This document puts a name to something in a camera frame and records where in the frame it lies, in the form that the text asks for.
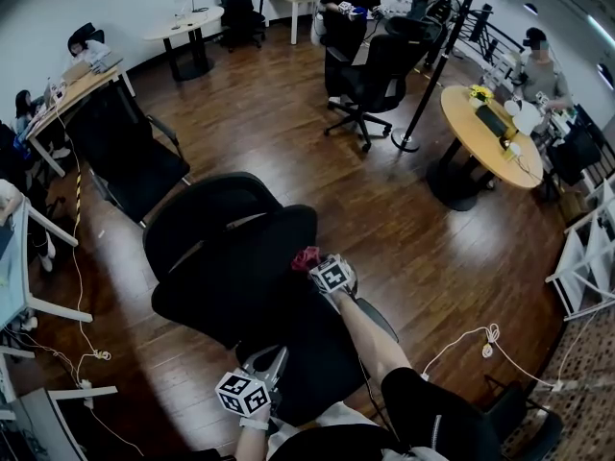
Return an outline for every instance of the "yellow flowers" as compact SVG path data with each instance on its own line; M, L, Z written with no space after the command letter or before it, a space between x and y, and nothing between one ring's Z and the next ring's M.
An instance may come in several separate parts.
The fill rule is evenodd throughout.
M491 99L493 99L493 92L491 92L491 90L487 87L472 85L470 87L470 96L476 97L479 101L482 101L485 104L489 104Z

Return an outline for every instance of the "black pole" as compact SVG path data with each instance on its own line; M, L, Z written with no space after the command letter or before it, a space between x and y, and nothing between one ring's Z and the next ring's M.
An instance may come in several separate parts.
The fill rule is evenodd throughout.
M433 90L438 84L438 80L440 79L440 76L442 75L442 71L444 70L444 67L449 61L449 55L453 52L453 48L455 47L457 38L459 37L459 34L461 33L461 28L463 27L463 23L465 22L466 17L470 13L470 6L472 5L473 1L474 0L463 0L463 5L461 6L461 9L459 10L459 15L457 16L457 21L455 23L455 26L453 27L451 36L449 37L449 41L446 45L446 49L444 50L444 53L442 54L442 57L440 58L438 65L433 71L433 76L431 77L430 84L428 85L427 90L425 91L425 95L423 96L423 99L421 100L421 104L419 105L418 109L414 113L414 117L412 118L412 122L410 123L410 126L407 127L406 134L404 135L403 138L397 138L397 135L395 134L391 135L391 139L393 140L393 143L395 144L395 146L404 152L416 152L420 148L420 146L418 145L408 146L407 144L410 142L412 133L414 132L416 125L421 119L421 115L425 111L425 108L427 107L427 103L430 101L430 97L433 94Z

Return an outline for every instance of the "parquet floor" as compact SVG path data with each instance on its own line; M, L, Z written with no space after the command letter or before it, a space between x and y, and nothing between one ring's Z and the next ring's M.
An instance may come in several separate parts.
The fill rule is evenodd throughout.
M427 165L453 139L440 110L439 88L416 132L423 145L416 154L400 155L390 139L375 139L366 156L354 134L324 137L323 129L338 118L326 108L324 51L309 43L308 29L302 29L297 46L290 46L288 37L288 28L277 24L260 51L245 47L230 55L208 44L216 67L182 85L172 81L166 63L131 74L137 100L178 132L195 180L249 171L283 204L314 206L319 244L355 264L362 297L388 318L417 369L463 331L498 323L504 349L536 372L562 321L557 298L544 284L563 243L556 208L502 183L481 194L472 211L451 212L440 205L423 179ZM453 59L441 82L470 85L478 74L468 61ZM426 85L424 77L411 75L405 100L384 117L405 128ZM73 172L53 185L68 199L69 215L74 182ZM154 314L150 296L156 279L143 254L142 231L101 201L88 175L82 221L77 260L83 309L95 316L84 329L112 360L86 358L81 377L119 389L119 395L96 400L97 415L149 455L232 451L237 418L225 414L213 387L235 366L233 356L207 336ZM33 264L33 292L74 306L77 273L70 252L59 250L53 275L41 276ZM41 344L66 353L75 364L87 352L75 323L50 316L39 320ZM482 359L483 344L483 337L463 341L430 370L432 380L481 402L488 400L483 374L523 379L498 353ZM15 368L20 390L70 387L58 358L37 355ZM369 410L364 393L352 404ZM90 459L137 459L80 404L64 409Z

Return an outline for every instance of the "white round table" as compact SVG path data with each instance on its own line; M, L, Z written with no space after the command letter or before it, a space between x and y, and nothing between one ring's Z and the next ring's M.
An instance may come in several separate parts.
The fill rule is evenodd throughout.
M203 42L201 28L210 22L220 20L224 14L222 7L210 7L203 12L193 12L186 15L179 23L170 20L152 29L143 39L157 41L162 39L164 49L171 67L171 74L176 82L190 81L201 77L213 68L213 61L208 59ZM181 67L175 59L175 51L171 46L170 38L183 33L188 33L190 47L192 49L192 62L183 64Z

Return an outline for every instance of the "round wooden table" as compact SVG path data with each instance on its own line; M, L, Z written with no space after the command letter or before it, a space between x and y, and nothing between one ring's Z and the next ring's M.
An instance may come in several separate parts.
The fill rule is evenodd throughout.
M162 39L173 79L176 82L190 81L205 75L213 68L213 61L208 59L205 52L201 28L210 22L220 20L223 14L224 9L222 7L210 7L204 12L189 13L179 25L175 21L165 22L159 25L158 28L153 29L143 39L146 41ZM170 38L183 33L188 33L190 38L192 63L185 63L180 67L175 59L175 52L171 46Z
M470 105L470 89L463 85L447 87L442 92L442 110L455 141L439 162L428 169L427 180L435 197L457 211L467 211L477 202L477 194L494 176L522 189L532 189L542 182L542 158L529 136L517 133L513 142L521 147L521 155L514 160L504 158L500 139L477 116ZM512 117L504 107L492 101L489 108L511 129ZM463 145L470 153L469 160L459 165L454 157ZM477 182L472 171L482 165L487 173Z

